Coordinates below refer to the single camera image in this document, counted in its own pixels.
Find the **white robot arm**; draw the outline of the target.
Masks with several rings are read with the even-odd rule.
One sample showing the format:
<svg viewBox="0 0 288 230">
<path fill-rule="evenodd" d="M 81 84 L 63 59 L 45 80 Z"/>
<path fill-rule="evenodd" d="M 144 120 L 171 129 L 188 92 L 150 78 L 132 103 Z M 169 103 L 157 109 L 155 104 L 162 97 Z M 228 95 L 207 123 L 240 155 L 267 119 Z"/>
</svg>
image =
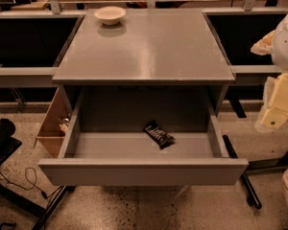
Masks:
<svg viewBox="0 0 288 230">
<path fill-rule="evenodd" d="M 288 13 L 270 33 L 251 47 L 256 55 L 270 55 L 275 66 L 282 69 L 276 77 L 268 77 L 264 84 L 263 105 L 255 128 L 272 132 L 288 120 Z"/>
</svg>

